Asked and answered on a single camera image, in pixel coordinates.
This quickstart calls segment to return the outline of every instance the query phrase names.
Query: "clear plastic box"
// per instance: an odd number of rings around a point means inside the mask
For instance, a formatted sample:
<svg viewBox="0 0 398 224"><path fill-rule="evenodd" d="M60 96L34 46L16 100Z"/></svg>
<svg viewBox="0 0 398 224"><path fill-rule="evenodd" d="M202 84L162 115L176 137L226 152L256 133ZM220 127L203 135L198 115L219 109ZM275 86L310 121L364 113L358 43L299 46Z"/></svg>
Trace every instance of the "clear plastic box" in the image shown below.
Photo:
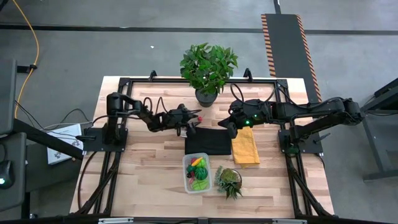
<svg viewBox="0 0 398 224"><path fill-rule="evenodd" d="M188 167L188 165L191 164L192 158L200 158L200 157L203 157L204 160L206 160L206 169L207 169L207 173L208 173L206 180L209 182L209 184L206 189L194 190L191 187L191 185L189 184L189 178L187 177L187 167ZM207 191L210 191L211 188L213 187L213 181L211 179L209 156L206 153L195 153L195 154L185 155L182 158L182 175L184 178L185 191L187 191L187 193L189 193L189 194L197 194L197 193L207 192Z"/></svg>

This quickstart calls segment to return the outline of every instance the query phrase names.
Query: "wooden table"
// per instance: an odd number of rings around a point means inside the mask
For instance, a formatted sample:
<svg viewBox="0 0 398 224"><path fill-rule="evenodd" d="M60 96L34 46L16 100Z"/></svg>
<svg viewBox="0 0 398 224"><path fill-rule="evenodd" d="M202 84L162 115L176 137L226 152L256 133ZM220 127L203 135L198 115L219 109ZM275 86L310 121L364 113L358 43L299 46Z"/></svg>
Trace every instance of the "wooden table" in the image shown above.
<svg viewBox="0 0 398 224"><path fill-rule="evenodd" d="M120 77L104 77L99 92L95 117L106 114L106 95L117 91ZM296 103L307 103L304 81L301 78L287 79L290 97ZM240 84L245 99L266 99L273 86L270 84ZM190 110L202 109L201 127L221 128L217 122L228 117L228 108L234 98L228 88L217 97L210 108L202 108L195 90L187 83L135 83L132 97L144 100L148 96L156 104L163 97L170 110L184 103ZM301 119L305 124L310 119ZM106 119L95 123L102 127ZM185 192L182 175L184 139L177 137L175 130L152 133L139 120L127 121L129 137L127 149L122 154L113 200L112 216L129 217L211 217L211 218L292 218L292 199L285 157L280 153L277 140L278 125L264 124L253 127L260 157L257 167L241 169L232 156L210 156L211 175L218 166L237 169L243 177L243 197L225 200L225 195L212 191L203 194ZM81 186L82 203L98 185L103 163L103 153L97 153L89 164ZM307 185L324 208L333 213L325 171L320 159L312 154L302 156ZM300 208L304 211L302 191L298 190ZM103 197L106 204L107 193ZM71 212L77 210L77 196L73 198Z"/></svg>

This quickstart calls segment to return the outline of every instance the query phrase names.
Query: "concrete floor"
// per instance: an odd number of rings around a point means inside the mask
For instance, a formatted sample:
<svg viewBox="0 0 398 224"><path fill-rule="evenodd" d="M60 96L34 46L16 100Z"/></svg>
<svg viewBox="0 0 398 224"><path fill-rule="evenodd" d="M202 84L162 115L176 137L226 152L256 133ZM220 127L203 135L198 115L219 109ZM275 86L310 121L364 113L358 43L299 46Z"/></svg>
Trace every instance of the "concrete floor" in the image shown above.
<svg viewBox="0 0 398 224"><path fill-rule="evenodd" d="M33 24L134 27L261 28L260 14L274 13L272 0L72 0L18 1ZM282 13L300 14L306 29L396 30L394 0L280 0ZM10 2L0 22L24 21ZM25 88L22 105L41 123L59 122L81 108L91 118L105 75L179 75L178 61L190 44L210 42L234 49L242 74L268 77L262 34L157 32L37 32L39 69ZM364 103L397 77L398 36L308 35L323 99L352 97ZM0 30L0 57L32 63L35 45L30 31ZM24 75L18 76L18 86ZM27 121L24 114L19 117ZM83 118L74 114L67 121ZM344 218L396 222L398 180L365 184L362 176L376 164L362 125L337 126L323 142L326 176L335 213ZM76 179L35 192L32 211L41 217L66 215ZM17 218L16 210L0 219Z"/></svg>

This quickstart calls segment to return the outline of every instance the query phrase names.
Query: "green leafy plant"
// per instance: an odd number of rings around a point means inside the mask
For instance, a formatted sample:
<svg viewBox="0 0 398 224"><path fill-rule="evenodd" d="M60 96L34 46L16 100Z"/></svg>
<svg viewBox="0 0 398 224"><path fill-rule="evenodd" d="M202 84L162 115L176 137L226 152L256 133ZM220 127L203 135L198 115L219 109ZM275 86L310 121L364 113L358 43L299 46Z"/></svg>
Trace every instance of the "green leafy plant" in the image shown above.
<svg viewBox="0 0 398 224"><path fill-rule="evenodd" d="M180 62L181 77L202 94L215 94L224 90L225 81L233 76L238 63L230 47L210 46L208 43L191 45Z"/></svg>
<svg viewBox="0 0 398 224"><path fill-rule="evenodd" d="M236 200L238 194L242 196L242 177L236 171L232 169L223 170L222 166L219 166L215 175L215 184L218 185L218 192L226 192L226 199L229 197Z"/></svg>

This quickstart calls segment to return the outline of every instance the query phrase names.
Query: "yellow towel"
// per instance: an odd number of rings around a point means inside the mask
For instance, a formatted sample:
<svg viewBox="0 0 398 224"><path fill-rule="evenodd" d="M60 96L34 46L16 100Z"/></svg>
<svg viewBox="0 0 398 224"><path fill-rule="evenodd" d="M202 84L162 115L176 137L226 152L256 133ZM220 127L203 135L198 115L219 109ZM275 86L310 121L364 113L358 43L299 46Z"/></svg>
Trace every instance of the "yellow towel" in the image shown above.
<svg viewBox="0 0 398 224"><path fill-rule="evenodd" d="M238 135L235 139L232 139L232 154L235 164L240 164L242 168L260 164L259 154L250 127L238 130Z"/></svg>

